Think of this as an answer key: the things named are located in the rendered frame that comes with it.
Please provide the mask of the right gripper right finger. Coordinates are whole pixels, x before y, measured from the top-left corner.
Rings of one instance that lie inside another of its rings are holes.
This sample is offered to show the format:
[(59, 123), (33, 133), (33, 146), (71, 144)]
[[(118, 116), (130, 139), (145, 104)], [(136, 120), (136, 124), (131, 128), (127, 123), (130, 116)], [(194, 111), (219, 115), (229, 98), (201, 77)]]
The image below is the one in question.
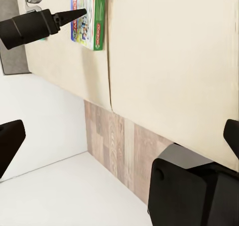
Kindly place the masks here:
[(225, 124), (223, 137), (239, 159), (239, 121), (228, 119)]

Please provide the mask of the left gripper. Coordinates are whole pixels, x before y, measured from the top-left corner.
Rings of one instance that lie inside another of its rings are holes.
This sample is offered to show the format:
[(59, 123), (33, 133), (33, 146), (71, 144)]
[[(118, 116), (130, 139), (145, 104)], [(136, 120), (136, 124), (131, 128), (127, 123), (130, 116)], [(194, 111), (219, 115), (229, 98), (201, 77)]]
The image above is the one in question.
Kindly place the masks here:
[(23, 44), (37, 40), (45, 40), (46, 37), (58, 33), (60, 27), (82, 17), (86, 9), (57, 12), (51, 14), (50, 9), (28, 12), (12, 18), (16, 29), (21, 36)]

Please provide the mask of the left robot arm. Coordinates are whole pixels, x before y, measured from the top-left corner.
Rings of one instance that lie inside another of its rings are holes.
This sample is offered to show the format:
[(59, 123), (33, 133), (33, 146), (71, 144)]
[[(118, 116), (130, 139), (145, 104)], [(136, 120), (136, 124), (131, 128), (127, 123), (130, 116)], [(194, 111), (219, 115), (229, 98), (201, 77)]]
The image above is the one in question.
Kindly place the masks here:
[(38, 5), (28, 6), (28, 3), (39, 4), (41, 1), (23, 0), (26, 14), (0, 21), (0, 39), (8, 50), (37, 40), (45, 40), (46, 37), (58, 33), (60, 27), (86, 14), (86, 9), (77, 9), (52, 15), (48, 8), (42, 10)]

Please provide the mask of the board game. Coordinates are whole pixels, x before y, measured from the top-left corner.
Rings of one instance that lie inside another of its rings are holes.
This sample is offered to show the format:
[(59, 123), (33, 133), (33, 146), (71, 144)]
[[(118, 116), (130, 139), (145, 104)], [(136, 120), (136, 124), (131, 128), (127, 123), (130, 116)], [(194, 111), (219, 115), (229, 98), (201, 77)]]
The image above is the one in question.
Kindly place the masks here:
[(86, 14), (71, 22), (71, 39), (84, 47), (103, 50), (105, 0), (71, 0), (71, 10), (86, 9)]

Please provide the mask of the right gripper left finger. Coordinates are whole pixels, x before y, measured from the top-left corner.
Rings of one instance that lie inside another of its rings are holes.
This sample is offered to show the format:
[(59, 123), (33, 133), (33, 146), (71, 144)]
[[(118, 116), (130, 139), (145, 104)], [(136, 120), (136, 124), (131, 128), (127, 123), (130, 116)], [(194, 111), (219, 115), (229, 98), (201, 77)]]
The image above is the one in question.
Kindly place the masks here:
[(0, 178), (26, 138), (21, 119), (0, 125)]

